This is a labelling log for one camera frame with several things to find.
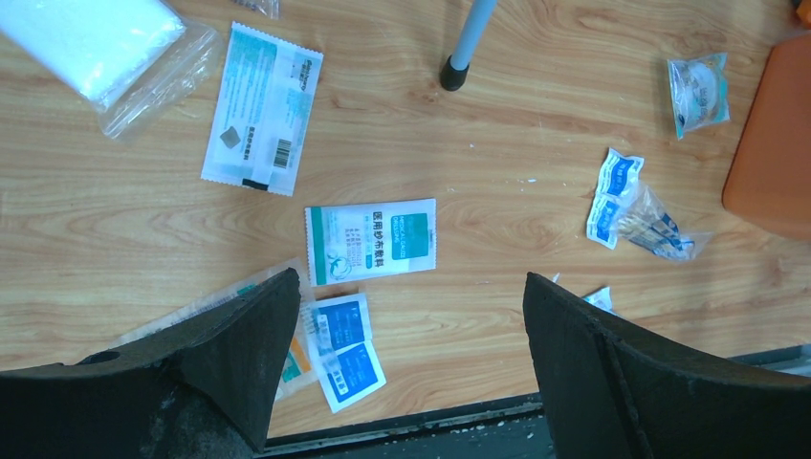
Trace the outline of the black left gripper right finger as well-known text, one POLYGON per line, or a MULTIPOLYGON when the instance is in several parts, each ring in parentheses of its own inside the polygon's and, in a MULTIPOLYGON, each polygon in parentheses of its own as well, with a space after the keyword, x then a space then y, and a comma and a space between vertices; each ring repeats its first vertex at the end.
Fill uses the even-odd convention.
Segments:
POLYGON ((806 458, 810 381, 723 359, 529 273, 523 315, 559 458, 806 458))

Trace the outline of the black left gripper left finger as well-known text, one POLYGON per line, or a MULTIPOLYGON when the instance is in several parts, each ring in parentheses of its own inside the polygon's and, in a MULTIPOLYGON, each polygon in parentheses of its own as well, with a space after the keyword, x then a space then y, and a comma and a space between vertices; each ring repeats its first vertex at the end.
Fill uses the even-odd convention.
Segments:
POLYGON ((249 458, 299 316, 286 269, 226 303, 66 365, 1 375, 5 458, 249 458))

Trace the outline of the teal sachet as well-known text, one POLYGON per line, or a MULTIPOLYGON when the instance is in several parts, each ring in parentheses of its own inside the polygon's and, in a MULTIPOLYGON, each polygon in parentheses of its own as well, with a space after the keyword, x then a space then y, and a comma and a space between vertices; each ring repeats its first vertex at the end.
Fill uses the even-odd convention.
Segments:
POLYGON ((600 310, 616 316, 609 286, 601 287, 597 291, 582 296, 581 299, 600 310))

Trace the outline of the clear bag cotton swabs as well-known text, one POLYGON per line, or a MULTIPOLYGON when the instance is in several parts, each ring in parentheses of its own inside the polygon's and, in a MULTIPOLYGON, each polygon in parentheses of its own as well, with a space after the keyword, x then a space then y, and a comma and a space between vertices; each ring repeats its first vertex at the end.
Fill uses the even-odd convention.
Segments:
POLYGON ((654 191, 640 182, 633 200, 617 221, 618 233, 656 256, 675 262, 695 259, 713 232, 683 232, 654 191))

